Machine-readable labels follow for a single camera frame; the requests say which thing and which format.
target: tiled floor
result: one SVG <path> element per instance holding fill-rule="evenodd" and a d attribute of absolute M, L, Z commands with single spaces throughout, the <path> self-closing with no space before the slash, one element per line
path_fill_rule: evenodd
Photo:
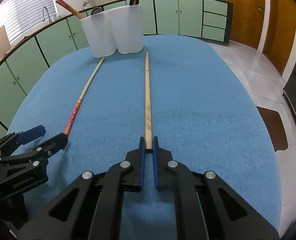
<path fill-rule="evenodd" d="M 233 41 L 228 47 L 210 46 L 234 72 L 256 106 L 278 111 L 281 116 L 289 144 L 287 150 L 276 152 L 282 187 L 278 230 L 281 237 L 296 219 L 296 126 L 282 96 L 285 82 L 270 61 L 256 49 Z"/>

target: table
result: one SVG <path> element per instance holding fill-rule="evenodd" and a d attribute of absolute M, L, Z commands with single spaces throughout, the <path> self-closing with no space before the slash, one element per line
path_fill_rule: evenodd
<path fill-rule="evenodd" d="M 107 171 L 144 136 L 145 50 L 149 51 L 152 133 L 161 148 L 190 170 L 213 170 L 275 228 L 281 186 L 264 122 L 242 84 L 205 42 L 184 36 L 144 37 L 136 54 L 105 59 L 79 109 L 68 146 L 49 159 L 49 181 L 24 194 L 36 214 L 83 171 Z M 42 124 L 46 134 L 26 150 L 63 132 L 100 59 L 90 48 L 61 58 L 19 108 L 9 132 Z M 146 155 L 141 193 L 125 193 L 120 239 L 176 239 L 173 195 L 156 192 Z"/>

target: window blind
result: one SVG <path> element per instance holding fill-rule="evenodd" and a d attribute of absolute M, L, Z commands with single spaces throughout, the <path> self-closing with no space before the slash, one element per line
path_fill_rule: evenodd
<path fill-rule="evenodd" d="M 11 42 L 16 37 L 42 21 L 42 8 L 50 16 L 56 14 L 54 0 L 3 0 L 0 4 L 0 27 L 5 25 Z"/>

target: white plastic container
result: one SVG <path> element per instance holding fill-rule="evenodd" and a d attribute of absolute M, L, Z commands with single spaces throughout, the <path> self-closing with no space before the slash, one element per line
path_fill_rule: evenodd
<path fill-rule="evenodd" d="M 107 57 L 117 50 L 109 10 L 80 20 L 94 57 Z"/>
<path fill-rule="evenodd" d="M 110 9 L 112 31 L 119 53 L 137 53 L 144 48 L 140 5 Z"/>

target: white blinds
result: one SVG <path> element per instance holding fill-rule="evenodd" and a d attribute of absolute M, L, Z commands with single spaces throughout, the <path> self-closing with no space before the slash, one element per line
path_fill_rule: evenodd
<path fill-rule="evenodd" d="M 46 6 L 50 16 L 56 14 L 54 0 L 3 0 L 0 4 L 0 27 L 5 25 L 11 42 L 17 36 L 42 21 L 42 8 Z"/>

